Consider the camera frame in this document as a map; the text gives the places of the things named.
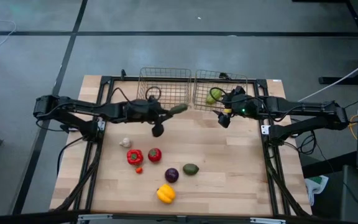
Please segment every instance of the yellow bell pepper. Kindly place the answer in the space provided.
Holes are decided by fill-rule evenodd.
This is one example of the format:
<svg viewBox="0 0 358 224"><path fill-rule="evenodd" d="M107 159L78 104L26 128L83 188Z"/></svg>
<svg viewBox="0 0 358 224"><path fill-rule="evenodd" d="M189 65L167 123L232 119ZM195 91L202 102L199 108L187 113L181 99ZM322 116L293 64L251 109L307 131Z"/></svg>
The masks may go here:
<svg viewBox="0 0 358 224"><path fill-rule="evenodd" d="M172 203L175 199L175 191L168 184L163 184L157 190L157 197L164 203Z"/></svg>

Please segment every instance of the wire basket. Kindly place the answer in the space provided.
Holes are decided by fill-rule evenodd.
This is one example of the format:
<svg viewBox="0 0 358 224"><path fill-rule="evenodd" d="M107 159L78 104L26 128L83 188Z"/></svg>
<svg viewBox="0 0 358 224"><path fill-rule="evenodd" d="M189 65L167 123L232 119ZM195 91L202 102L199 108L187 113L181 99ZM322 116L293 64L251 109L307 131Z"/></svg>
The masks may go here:
<svg viewBox="0 0 358 224"><path fill-rule="evenodd" d="M137 98L158 98L161 107L170 109L180 103L190 103L191 71L184 68L142 68L137 86Z"/></svg>
<svg viewBox="0 0 358 224"><path fill-rule="evenodd" d="M193 90L194 109L222 111L224 105L220 102L207 104L206 97L209 95L209 90L212 87L218 87L223 89L226 93L230 93L236 86L242 86L246 93L248 93L248 78L240 74L197 70Z"/></svg>

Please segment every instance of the garlic bulb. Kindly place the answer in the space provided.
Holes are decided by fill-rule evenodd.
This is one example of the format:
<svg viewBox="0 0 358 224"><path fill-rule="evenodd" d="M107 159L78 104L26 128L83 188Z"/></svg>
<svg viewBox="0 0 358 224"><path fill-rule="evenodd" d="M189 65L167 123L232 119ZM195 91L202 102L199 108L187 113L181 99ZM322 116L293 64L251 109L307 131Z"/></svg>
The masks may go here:
<svg viewBox="0 0 358 224"><path fill-rule="evenodd" d="M124 138L120 143L120 146L124 147L130 147L131 146L131 140L129 138Z"/></svg>

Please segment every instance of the gray floor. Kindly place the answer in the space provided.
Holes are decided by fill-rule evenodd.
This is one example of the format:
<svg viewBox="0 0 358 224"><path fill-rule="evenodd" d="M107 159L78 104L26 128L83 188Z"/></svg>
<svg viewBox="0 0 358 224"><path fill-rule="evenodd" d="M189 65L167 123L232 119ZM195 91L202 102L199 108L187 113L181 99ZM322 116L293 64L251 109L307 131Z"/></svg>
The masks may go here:
<svg viewBox="0 0 358 224"><path fill-rule="evenodd" d="M18 30L71 31L80 1L0 1L0 19ZM0 24L0 30L9 29ZM82 31L357 32L345 4L290 0L89 1ZM37 134L35 98L54 86L69 37L14 36L0 46L0 215L9 213ZM281 79L298 100L323 86L320 76L342 77L358 67L358 38L115 36L77 37L60 95L78 96L83 75L138 75L142 67L189 68ZM311 98L347 105L358 86L334 86ZM349 108L356 114L357 107ZM316 132L328 158L355 151L348 130ZM67 135L48 132L24 206L48 210L59 150ZM312 158L321 160L316 151Z"/></svg>

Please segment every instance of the wooden table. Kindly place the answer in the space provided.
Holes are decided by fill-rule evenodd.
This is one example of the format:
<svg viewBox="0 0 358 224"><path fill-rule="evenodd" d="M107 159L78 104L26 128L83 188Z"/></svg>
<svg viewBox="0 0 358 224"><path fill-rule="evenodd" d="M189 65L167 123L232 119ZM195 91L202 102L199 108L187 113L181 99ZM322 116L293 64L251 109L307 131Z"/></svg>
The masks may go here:
<svg viewBox="0 0 358 224"><path fill-rule="evenodd" d="M101 76L84 77L79 100L96 101ZM280 80L267 80L269 95L285 97ZM137 82L114 82L130 100L136 98ZM253 93L252 85L248 87ZM112 102L124 101L115 94ZM79 115L83 119L89 116ZM289 117L282 124L289 124ZM152 125L107 124L103 151L96 179L91 211L95 213L133 213L159 215L224 215L271 217L269 188L256 120L235 117L230 127L222 128L213 112L188 111L164 122L165 132L152 137ZM80 137L71 133L67 142ZM136 174L126 161L127 149L118 145L124 137L133 140L133 149L145 155L143 174ZM77 184L85 142L66 149L57 178L50 208L59 206ZM147 158L149 149L162 151L159 164ZM280 146L286 185L296 201L311 213L298 153L288 146ZM182 167L194 163L200 171L194 176L183 173ZM177 193L175 201L166 205L156 196L164 183L164 172L174 167L179 180L172 184ZM276 186L278 208L283 213L281 194ZM80 208L85 207L85 187Z"/></svg>

